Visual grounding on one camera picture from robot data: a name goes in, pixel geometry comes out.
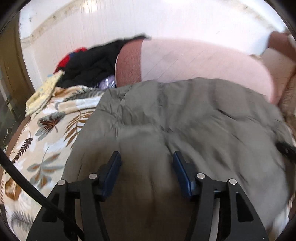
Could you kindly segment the black garment pile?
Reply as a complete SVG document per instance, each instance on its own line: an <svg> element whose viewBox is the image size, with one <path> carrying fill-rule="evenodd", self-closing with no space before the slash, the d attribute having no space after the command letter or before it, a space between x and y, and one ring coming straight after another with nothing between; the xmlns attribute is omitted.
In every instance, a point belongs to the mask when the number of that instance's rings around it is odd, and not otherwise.
<svg viewBox="0 0 296 241"><path fill-rule="evenodd" d="M118 39L77 53L64 68L61 68L64 75L56 86L61 88L78 85L99 86L105 78L115 74L116 59L124 45L146 38L146 35L138 35L133 38Z"/></svg>

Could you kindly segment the red garment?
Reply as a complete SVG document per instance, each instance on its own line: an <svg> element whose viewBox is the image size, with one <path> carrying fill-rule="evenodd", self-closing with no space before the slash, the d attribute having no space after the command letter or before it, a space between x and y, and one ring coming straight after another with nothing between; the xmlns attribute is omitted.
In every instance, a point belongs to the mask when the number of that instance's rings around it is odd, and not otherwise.
<svg viewBox="0 0 296 241"><path fill-rule="evenodd" d="M67 65L67 63L70 61L70 59L71 58L73 58L77 53L79 53L79 52L85 52L85 51L87 51L88 49L87 48L84 48L84 47L82 47L82 48L78 48L78 49L76 49L75 51L73 51L73 52L70 52L70 53L68 53L59 63L58 63L58 65L57 65L57 67L56 67L56 69L55 69L55 71L54 71L54 73L56 73L56 72L58 72L61 68L64 68L66 65Z"/></svg>

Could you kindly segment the grey quilted hooded jacket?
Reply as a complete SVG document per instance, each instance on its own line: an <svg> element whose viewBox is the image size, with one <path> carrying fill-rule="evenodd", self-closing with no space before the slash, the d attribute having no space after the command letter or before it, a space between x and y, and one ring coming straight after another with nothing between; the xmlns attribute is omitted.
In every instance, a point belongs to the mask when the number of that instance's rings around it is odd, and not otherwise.
<svg viewBox="0 0 296 241"><path fill-rule="evenodd" d="M293 143L278 108L220 79L146 81L109 89L86 121L63 178L82 180L121 153L102 206L111 240L183 240L192 207L181 196L172 154L214 180L234 178L270 227L295 192L295 166L277 142Z"/></svg>

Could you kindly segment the leaf pattern plush blanket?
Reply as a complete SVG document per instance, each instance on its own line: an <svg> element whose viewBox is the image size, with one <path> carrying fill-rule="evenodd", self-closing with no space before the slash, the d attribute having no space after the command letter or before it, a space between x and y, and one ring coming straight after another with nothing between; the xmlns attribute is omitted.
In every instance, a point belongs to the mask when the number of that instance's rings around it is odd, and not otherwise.
<svg viewBox="0 0 296 241"><path fill-rule="evenodd" d="M46 106L21 130L8 158L44 196L61 179L74 142L103 94L86 86L57 87ZM1 176L1 205L9 230L26 240L41 206L8 173Z"/></svg>

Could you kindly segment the yellow cloth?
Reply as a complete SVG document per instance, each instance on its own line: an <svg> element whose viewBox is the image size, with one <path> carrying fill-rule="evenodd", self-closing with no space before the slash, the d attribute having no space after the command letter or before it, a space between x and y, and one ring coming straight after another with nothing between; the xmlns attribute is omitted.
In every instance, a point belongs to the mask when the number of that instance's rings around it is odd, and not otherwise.
<svg viewBox="0 0 296 241"><path fill-rule="evenodd" d="M59 70L46 79L42 86L26 102L25 116L34 118L39 112L42 111L47 102L51 99L56 84L63 75L64 72Z"/></svg>

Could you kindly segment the wooden glass door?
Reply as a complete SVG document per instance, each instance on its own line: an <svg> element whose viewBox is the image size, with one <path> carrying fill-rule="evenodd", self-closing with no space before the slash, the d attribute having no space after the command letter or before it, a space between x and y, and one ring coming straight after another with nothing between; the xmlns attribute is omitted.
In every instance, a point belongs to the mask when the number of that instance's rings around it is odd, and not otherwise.
<svg viewBox="0 0 296 241"><path fill-rule="evenodd" d="M34 92L20 41L20 13L1 31L1 149L5 150L25 119L26 101Z"/></svg>

